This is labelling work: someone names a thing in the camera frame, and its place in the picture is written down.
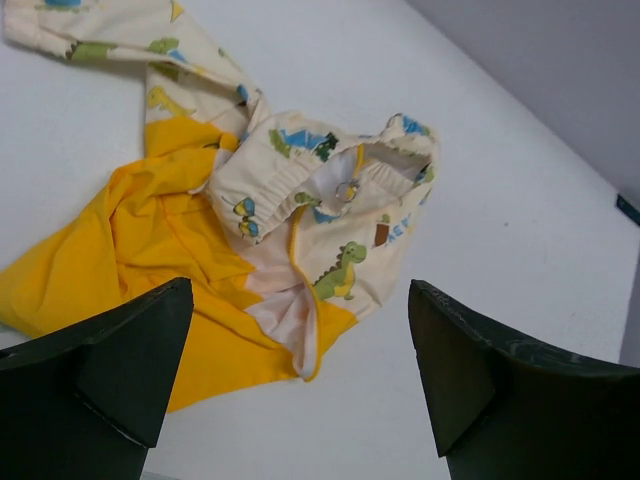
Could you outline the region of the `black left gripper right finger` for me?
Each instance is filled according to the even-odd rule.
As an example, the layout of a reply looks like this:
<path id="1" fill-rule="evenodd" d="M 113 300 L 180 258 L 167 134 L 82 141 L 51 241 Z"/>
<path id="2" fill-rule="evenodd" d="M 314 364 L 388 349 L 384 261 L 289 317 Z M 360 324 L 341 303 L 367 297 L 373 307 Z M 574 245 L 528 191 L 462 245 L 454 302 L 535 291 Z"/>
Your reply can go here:
<path id="1" fill-rule="evenodd" d="M 635 479 L 639 371 L 561 349 L 411 283 L 437 454 L 454 479 Z"/>

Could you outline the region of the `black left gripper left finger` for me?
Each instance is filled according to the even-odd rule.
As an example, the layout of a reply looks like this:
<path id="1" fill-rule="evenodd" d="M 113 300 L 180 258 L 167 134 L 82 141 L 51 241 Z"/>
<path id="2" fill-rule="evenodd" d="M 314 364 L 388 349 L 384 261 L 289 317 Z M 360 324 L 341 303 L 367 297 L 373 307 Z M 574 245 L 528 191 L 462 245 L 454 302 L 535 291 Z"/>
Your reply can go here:
<path id="1" fill-rule="evenodd" d="M 1 352 L 4 479 L 138 479 L 157 445 L 194 309 L 175 278 Z"/>

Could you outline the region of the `yellow dinosaur print kids jacket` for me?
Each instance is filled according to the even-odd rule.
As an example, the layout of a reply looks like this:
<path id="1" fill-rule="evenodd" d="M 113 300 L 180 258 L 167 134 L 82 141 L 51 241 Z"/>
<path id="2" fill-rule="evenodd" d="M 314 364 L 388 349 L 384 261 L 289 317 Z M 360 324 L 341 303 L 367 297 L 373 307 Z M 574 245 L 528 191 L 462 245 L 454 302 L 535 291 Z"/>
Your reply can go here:
<path id="1" fill-rule="evenodd" d="M 189 279 L 169 407 L 293 378 L 389 298 L 436 176 L 436 133 L 376 135 L 263 92 L 174 1 L 8 1 L 6 37 L 73 63 L 146 68 L 145 155 L 1 274 L 1 318 L 40 337 Z"/>

